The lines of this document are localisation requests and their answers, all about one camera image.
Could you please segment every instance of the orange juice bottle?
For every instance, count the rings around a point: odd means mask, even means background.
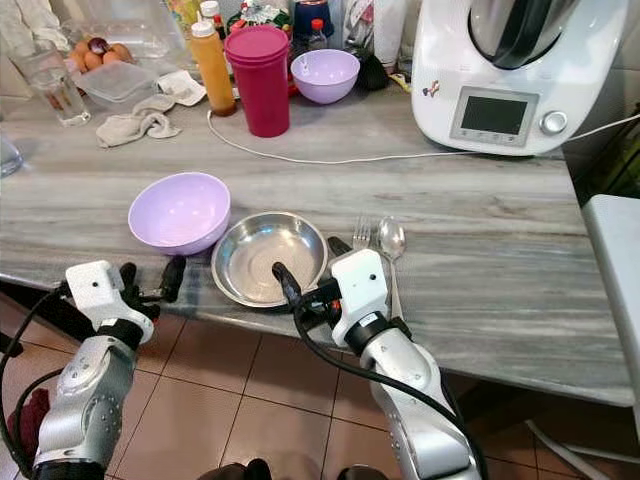
[[[205,20],[191,25],[190,47],[207,89],[211,111],[222,117],[231,115],[236,111],[236,102],[222,53],[222,42],[213,22]]]

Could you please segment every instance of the metal bowl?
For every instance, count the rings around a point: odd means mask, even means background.
[[[317,228],[296,214],[259,213],[240,220],[218,241],[211,272],[230,299],[248,307],[278,307],[286,300],[271,273],[277,261],[307,290],[327,267],[327,244]]]

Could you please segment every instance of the towel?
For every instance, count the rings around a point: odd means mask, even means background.
[[[36,456],[36,451],[38,450],[38,432],[49,408],[49,390],[44,388],[34,390],[31,394],[31,399],[22,408],[19,429],[20,444],[30,462],[33,462]],[[15,421],[16,412],[13,412],[7,419],[7,425],[9,426],[9,432],[11,432],[12,438]]]
[[[164,112],[175,105],[168,95],[156,94],[142,100],[129,114],[112,115],[98,127],[98,145],[115,147],[142,138],[146,133],[152,138],[175,137],[181,129],[171,125]]]

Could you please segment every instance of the kitchen counter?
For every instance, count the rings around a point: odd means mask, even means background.
[[[395,215],[407,231],[400,294],[414,339],[440,365],[513,385],[631,405],[622,350],[569,173],[553,158],[460,154],[349,165],[258,158],[212,135],[206,104],[175,107],[183,132],[104,150],[91,122],[64,129],[32,99],[4,101],[4,133],[26,165],[3,179],[0,278],[50,287],[68,266],[134,261],[155,287],[166,258],[129,232],[127,211],[149,183],[181,171],[220,177],[232,223],[265,210],[296,212],[349,240],[357,217]],[[443,151],[419,131],[398,88],[352,93],[328,107],[293,100],[291,129],[252,137],[242,112],[215,118],[238,143],[297,158]],[[176,304],[189,318],[295,335],[289,315],[235,304],[217,290],[210,251],[190,257]],[[328,338],[327,330],[315,332]]]

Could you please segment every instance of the purple bowl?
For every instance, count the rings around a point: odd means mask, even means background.
[[[166,255],[192,255],[213,245],[229,224],[231,196],[216,177],[187,172],[152,183],[129,209],[131,233]]]
[[[342,50],[312,50],[291,63],[293,81],[300,93],[316,103],[333,103],[351,91],[360,61]]]

